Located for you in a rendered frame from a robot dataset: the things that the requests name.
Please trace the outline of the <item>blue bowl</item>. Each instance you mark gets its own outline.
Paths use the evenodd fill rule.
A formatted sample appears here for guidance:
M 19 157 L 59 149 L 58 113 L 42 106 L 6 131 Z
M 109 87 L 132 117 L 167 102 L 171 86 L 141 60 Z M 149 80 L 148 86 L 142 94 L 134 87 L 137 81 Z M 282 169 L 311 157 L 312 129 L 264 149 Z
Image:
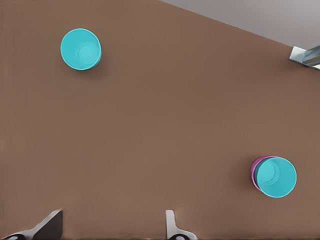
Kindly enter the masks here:
M 99 64 L 102 58 L 102 46 L 92 31 L 75 28 L 62 38 L 60 54 L 70 68 L 86 71 Z
M 294 189 L 297 171 L 289 160 L 275 156 L 257 165 L 254 178 L 263 194 L 271 198 L 283 198 Z

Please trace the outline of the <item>pink bowl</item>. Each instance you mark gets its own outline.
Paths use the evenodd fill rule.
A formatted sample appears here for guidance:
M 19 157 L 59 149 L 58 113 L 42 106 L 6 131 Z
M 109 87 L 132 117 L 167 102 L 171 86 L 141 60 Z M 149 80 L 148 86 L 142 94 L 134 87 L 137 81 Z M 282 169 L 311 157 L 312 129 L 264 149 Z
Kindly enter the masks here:
M 275 155 L 265 155 L 265 156 L 260 156 L 257 159 L 253 161 L 250 167 L 250 177 L 253 185 L 255 186 L 256 189 L 258 189 L 261 192 L 260 187 L 257 185 L 256 180 L 255 180 L 255 170 L 258 167 L 258 164 L 261 163 L 264 160 L 270 159 L 270 158 L 275 158 Z

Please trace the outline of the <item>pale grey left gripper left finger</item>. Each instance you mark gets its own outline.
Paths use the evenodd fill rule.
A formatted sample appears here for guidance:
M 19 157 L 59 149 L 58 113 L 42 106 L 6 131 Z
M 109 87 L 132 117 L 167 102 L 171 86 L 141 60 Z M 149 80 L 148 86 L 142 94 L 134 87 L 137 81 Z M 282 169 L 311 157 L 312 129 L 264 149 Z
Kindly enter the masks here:
M 63 235 L 63 210 L 50 213 L 35 227 L 15 232 L 3 240 L 60 240 Z

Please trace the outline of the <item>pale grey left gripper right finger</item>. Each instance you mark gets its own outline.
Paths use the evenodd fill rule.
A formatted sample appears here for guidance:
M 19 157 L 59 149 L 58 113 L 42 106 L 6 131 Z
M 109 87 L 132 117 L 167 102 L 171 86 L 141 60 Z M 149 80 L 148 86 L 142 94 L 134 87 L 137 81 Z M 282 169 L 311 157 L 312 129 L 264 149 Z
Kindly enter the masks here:
M 173 210 L 165 211 L 166 239 L 167 240 L 197 240 L 197 236 L 177 227 Z

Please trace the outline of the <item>silver frame post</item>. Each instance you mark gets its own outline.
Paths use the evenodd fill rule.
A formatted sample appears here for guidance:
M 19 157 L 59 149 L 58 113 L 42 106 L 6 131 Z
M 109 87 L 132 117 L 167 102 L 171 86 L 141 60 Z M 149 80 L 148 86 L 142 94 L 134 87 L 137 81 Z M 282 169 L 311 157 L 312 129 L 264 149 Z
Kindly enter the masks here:
M 320 71 L 320 45 L 310 49 L 293 46 L 288 59 Z

